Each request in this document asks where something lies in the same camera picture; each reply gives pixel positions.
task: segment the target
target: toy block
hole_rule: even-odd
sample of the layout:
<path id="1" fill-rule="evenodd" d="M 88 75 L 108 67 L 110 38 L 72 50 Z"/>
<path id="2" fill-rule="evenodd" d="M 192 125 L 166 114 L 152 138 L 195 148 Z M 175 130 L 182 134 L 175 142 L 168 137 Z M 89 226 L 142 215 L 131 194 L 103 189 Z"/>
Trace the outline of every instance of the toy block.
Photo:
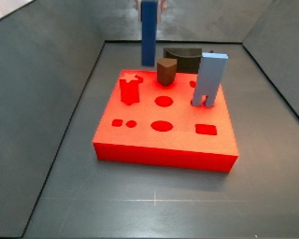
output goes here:
<path id="1" fill-rule="evenodd" d="M 163 55 L 178 60 L 176 72 L 198 73 L 202 49 L 164 48 Z"/>
<path id="2" fill-rule="evenodd" d="M 119 81 L 92 140 L 99 160 L 230 172 L 238 148 L 222 86 L 214 108 L 195 107 L 195 74 L 176 73 L 168 87 L 155 71 L 126 74 L 143 78 L 140 102 L 122 102 Z"/>
<path id="3" fill-rule="evenodd" d="M 213 107 L 221 80 L 223 78 L 227 54 L 202 53 L 202 60 L 198 70 L 196 88 L 192 105 L 202 105 L 202 96 L 206 96 L 205 106 Z"/>
<path id="4" fill-rule="evenodd" d="M 176 69 L 176 59 L 160 58 L 158 60 L 158 81 L 162 86 L 168 86 L 174 83 Z"/>
<path id="5" fill-rule="evenodd" d="M 142 18 L 142 65 L 155 66 L 158 1 L 143 0 L 140 3 Z"/>
<path id="6" fill-rule="evenodd" d="M 142 82 L 142 77 L 135 74 L 126 74 L 120 78 L 122 102 L 124 102 L 127 105 L 140 102 L 139 84 L 142 84 Z"/>

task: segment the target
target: light blue block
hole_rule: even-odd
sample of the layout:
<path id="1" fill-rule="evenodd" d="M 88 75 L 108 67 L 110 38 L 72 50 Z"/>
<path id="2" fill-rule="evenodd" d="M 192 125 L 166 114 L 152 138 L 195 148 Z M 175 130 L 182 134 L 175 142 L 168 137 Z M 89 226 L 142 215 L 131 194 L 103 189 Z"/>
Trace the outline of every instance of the light blue block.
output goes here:
<path id="1" fill-rule="evenodd" d="M 196 76 L 196 88 L 192 106 L 202 106 L 202 96 L 206 95 L 205 105 L 213 107 L 221 80 L 226 69 L 229 56 L 219 53 L 202 53 Z"/>

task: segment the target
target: red block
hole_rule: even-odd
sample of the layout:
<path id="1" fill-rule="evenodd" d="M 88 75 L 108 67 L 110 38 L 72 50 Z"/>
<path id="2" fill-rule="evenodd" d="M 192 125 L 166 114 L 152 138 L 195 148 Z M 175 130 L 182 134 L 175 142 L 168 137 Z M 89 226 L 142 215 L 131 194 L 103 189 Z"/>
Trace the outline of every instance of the red block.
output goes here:
<path id="1" fill-rule="evenodd" d="M 94 137 L 99 160 L 230 172 L 238 157 L 234 129 L 222 87 L 215 106 L 191 105 L 195 74 L 176 73 L 168 87 L 156 72 L 123 70 L 143 78 L 140 102 L 122 102 L 114 89 Z"/>
<path id="2" fill-rule="evenodd" d="M 136 74 L 123 74 L 120 78 L 122 102 L 132 105 L 140 102 L 140 88 L 143 79 Z"/>

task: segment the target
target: brown block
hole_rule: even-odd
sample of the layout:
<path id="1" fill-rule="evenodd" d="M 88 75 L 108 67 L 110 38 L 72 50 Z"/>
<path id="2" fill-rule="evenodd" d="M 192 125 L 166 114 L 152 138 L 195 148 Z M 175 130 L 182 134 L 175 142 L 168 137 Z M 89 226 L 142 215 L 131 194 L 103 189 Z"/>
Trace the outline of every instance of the brown block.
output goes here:
<path id="1" fill-rule="evenodd" d="M 158 81 L 162 86 L 168 86 L 174 83 L 176 69 L 176 59 L 160 58 L 158 60 Z"/>

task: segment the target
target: hole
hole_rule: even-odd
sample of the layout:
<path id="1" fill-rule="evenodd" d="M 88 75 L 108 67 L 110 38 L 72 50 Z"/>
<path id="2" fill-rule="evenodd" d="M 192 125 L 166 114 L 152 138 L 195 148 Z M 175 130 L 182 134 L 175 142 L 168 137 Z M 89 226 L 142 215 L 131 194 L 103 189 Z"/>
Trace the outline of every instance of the hole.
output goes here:
<path id="1" fill-rule="evenodd" d="M 160 132 L 167 132 L 171 131 L 174 129 L 174 125 L 163 120 L 155 121 L 151 124 L 154 130 L 160 131 Z"/>
<path id="2" fill-rule="evenodd" d="M 196 124 L 196 134 L 217 135 L 217 128 L 210 124 Z"/>
<path id="3" fill-rule="evenodd" d="M 174 100 L 168 96 L 159 96 L 155 100 L 155 103 L 160 107 L 168 107 L 174 103 Z"/>
<path id="4" fill-rule="evenodd" d="M 195 83 L 192 80 L 190 81 L 190 86 L 191 86 L 192 88 L 196 87 L 196 83 Z"/>
<path id="5" fill-rule="evenodd" d="M 112 126 L 122 127 L 122 124 L 123 124 L 123 120 L 122 119 L 114 119 Z"/>
<path id="6" fill-rule="evenodd" d="M 128 128 L 135 128 L 136 125 L 138 125 L 138 123 L 134 120 L 130 120 L 130 121 L 126 122 L 126 126 Z"/>

